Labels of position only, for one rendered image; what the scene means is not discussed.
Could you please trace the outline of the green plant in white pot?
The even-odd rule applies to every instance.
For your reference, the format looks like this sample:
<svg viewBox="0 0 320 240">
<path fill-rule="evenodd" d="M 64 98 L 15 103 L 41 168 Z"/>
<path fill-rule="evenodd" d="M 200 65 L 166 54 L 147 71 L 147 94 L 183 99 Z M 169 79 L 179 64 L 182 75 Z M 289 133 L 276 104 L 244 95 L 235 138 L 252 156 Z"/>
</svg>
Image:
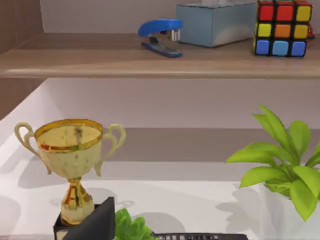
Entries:
<svg viewBox="0 0 320 240">
<path fill-rule="evenodd" d="M 309 126 L 295 120 L 286 128 L 264 105 L 253 114 L 277 142 L 254 142 L 236 151 L 226 163 L 254 163 L 240 188 L 260 186 L 260 234 L 263 240 L 320 240 L 320 143 L 306 163 Z"/>
</svg>

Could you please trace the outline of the wooden shelf side panel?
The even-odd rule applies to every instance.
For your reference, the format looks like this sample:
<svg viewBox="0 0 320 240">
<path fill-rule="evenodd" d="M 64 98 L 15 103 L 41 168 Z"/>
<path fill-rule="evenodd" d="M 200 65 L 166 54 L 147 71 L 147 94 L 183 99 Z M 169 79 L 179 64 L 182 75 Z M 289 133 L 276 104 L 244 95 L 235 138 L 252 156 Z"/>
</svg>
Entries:
<svg viewBox="0 0 320 240">
<path fill-rule="evenodd" d="M 0 0 L 0 55 L 42 33 L 40 0 Z M 36 78 L 0 78 L 0 120 L 43 82 Z"/>
</svg>

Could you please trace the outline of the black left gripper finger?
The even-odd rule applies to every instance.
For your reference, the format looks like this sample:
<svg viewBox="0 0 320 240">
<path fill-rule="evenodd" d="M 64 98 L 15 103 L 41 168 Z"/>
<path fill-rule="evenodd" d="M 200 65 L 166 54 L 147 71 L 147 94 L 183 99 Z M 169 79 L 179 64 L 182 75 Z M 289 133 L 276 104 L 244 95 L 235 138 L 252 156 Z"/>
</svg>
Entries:
<svg viewBox="0 0 320 240">
<path fill-rule="evenodd" d="M 81 224 L 68 231 L 64 240 L 114 240 L 115 200 L 109 197 Z"/>
</svg>

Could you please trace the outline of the wooden shelf board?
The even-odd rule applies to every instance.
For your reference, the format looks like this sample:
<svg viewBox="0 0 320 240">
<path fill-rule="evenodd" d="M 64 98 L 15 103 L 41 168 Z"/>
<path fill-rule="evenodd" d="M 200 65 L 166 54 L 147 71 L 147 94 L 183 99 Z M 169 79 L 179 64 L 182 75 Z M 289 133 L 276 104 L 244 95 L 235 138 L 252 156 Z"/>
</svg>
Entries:
<svg viewBox="0 0 320 240">
<path fill-rule="evenodd" d="M 44 33 L 0 55 L 0 78 L 320 80 L 320 34 L 304 58 L 255 56 L 252 46 L 180 44 L 183 57 L 166 58 L 135 34 Z"/>
</svg>

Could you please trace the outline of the black flat ridged device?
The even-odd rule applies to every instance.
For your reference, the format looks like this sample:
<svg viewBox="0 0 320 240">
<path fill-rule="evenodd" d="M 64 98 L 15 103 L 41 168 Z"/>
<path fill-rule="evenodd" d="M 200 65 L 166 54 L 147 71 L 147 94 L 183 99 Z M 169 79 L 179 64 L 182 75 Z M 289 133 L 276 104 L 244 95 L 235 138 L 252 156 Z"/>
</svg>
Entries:
<svg viewBox="0 0 320 240">
<path fill-rule="evenodd" d="M 159 240 L 249 240 L 247 235 L 238 233 L 155 233 Z"/>
</svg>

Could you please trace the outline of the grey-blue tissue box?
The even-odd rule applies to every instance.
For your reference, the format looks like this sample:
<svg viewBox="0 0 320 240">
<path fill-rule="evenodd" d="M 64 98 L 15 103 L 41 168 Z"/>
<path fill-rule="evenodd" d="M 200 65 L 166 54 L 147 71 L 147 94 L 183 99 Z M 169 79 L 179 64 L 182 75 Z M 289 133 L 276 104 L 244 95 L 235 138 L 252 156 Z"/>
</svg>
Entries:
<svg viewBox="0 0 320 240">
<path fill-rule="evenodd" d="M 250 39 L 255 30 L 257 0 L 201 0 L 176 5 L 180 42 L 214 48 Z"/>
</svg>

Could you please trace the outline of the gold trophy with black base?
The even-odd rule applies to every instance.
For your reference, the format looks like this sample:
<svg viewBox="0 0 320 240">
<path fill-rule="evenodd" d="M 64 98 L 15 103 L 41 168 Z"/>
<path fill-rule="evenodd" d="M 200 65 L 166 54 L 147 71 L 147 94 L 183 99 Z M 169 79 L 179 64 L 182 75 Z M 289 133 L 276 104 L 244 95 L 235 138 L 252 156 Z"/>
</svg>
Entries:
<svg viewBox="0 0 320 240">
<path fill-rule="evenodd" d="M 68 190 L 61 201 L 54 226 L 54 240 L 64 240 L 68 231 L 80 225 L 99 205 L 81 184 L 91 169 L 101 176 L 104 160 L 125 142 L 126 130 L 119 124 L 104 128 L 89 119 L 62 119 L 33 131 L 25 122 L 14 133 L 19 142 L 44 163 L 48 174 L 66 179 Z"/>
</svg>

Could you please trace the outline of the multicoloured puzzle cube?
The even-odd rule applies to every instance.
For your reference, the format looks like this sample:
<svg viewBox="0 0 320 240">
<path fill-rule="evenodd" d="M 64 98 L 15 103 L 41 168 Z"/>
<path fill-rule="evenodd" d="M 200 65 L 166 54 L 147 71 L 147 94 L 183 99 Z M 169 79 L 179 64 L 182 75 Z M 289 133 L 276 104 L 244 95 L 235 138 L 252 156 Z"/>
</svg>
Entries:
<svg viewBox="0 0 320 240">
<path fill-rule="evenodd" d="M 312 14 L 308 0 L 257 0 L 253 53 L 304 58 L 312 32 Z"/>
</svg>

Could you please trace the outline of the small green leafy plant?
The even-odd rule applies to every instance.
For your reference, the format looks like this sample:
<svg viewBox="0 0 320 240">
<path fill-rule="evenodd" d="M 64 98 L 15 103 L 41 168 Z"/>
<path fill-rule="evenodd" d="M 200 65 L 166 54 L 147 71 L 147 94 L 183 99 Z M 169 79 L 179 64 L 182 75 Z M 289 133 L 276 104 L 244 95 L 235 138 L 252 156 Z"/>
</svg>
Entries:
<svg viewBox="0 0 320 240">
<path fill-rule="evenodd" d="M 126 208 L 115 213 L 114 240 L 160 240 L 155 237 L 152 230 L 146 225 L 144 217 L 132 220 Z"/>
</svg>

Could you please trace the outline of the blue stapler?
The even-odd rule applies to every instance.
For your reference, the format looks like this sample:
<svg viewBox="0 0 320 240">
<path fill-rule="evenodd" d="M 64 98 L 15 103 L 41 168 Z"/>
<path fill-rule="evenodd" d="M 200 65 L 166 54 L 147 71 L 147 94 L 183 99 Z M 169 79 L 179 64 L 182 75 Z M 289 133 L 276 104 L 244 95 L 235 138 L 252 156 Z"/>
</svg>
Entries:
<svg viewBox="0 0 320 240">
<path fill-rule="evenodd" d="M 147 50 L 166 58 L 181 58 L 183 54 L 161 43 L 157 35 L 171 42 L 178 42 L 181 38 L 183 22 L 175 18 L 159 18 L 143 23 L 137 31 L 141 43 Z"/>
</svg>

